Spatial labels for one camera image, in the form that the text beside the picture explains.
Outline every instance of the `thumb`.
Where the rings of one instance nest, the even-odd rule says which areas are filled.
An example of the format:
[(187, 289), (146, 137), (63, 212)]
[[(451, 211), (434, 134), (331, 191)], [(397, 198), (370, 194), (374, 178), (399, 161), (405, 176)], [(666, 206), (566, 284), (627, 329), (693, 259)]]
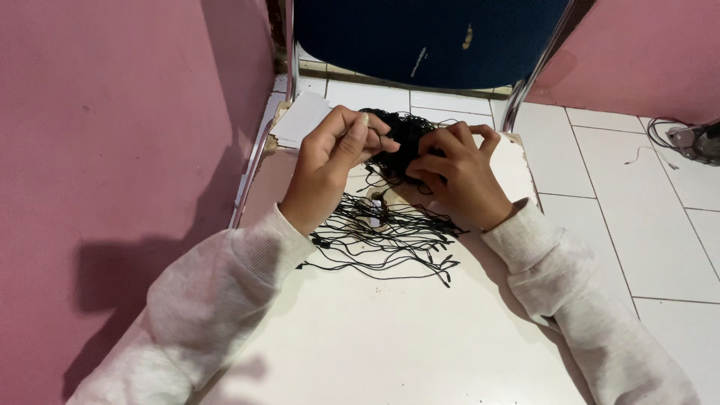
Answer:
[(365, 147), (368, 122), (369, 117), (366, 112), (363, 112), (337, 144), (335, 154), (330, 158), (328, 164), (345, 170), (350, 170), (357, 164), (360, 153)]

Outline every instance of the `stack of white paper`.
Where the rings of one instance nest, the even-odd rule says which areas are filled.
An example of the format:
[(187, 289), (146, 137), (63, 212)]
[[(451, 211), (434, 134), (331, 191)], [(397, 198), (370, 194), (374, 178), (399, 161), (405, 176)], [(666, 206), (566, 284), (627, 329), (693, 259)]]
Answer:
[(270, 130), (277, 144), (286, 148), (300, 148), (302, 139), (330, 112), (330, 103), (313, 92), (302, 92), (280, 120)]

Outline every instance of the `pink wall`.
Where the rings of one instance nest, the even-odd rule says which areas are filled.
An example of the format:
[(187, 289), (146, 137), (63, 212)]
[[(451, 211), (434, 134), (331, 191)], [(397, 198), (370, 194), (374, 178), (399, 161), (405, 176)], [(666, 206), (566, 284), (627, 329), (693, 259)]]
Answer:
[(720, 117), (718, 0), (598, 0), (529, 102), (704, 123)]
[(228, 225), (270, 92), (264, 0), (0, 4), (0, 404), (60, 404)]

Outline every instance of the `white cable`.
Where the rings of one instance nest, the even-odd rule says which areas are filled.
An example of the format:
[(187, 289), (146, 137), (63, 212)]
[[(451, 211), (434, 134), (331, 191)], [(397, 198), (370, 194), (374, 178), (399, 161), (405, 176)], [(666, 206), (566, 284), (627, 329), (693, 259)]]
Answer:
[(637, 161), (637, 159), (640, 158), (640, 149), (641, 149), (641, 148), (649, 149), (649, 150), (655, 152), (658, 156), (660, 156), (660, 158), (661, 158), (665, 163), (667, 163), (668, 166), (670, 166), (670, 168), (671, 168), (672, 170), (678, 170), (678, 169), (680, 168), (680, 167), (677, 167), (676, 165), (670, 163), (669, 161), (667, 161), (667, 159), (665, 158), (665, 155), (663, 155), (661, 151), (658, 151), (657, 149), (651, 148), (651, 147), (649, 147), (649, 146), (640, 146), (640, 147), (638, 147), (638, 149), (637, 149), (637, 154), (635, 155), (635, 159), (633, 159), (632, 161), (627, 161), (627, 162), (625, 162), (625, 164), (635, 163), (635, 161)]

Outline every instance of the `white desk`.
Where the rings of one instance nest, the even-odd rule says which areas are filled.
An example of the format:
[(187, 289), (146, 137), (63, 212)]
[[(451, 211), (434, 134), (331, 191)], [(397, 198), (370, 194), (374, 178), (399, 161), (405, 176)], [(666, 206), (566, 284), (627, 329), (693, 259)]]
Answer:
[[(282, 200), (295, 160), (283, 149), (265, 157), (241, 227)], [(510, 199), (535, 200), (519, 144), (503, 137), (492, 167)], [(346, 191), (362, 188), (366, 174), (355, 168)], [(436, 204), (429, 208), (442, 211)], [(467, 228), (462, 218), (452, 218)], [(473, 229), (438, 254), (461, 262), (449, 270), (451, 288), (434, 277), (380, 281), (353, 269), (293, 271), (201, 403), (584, 404), (570, 374), (580, 389), (587, 386), (562, 338), (527, 319), (508, 289), (504, 263), (478, 236)], [(415, 268), (398, 271), (429, 271), (406, 263)]]

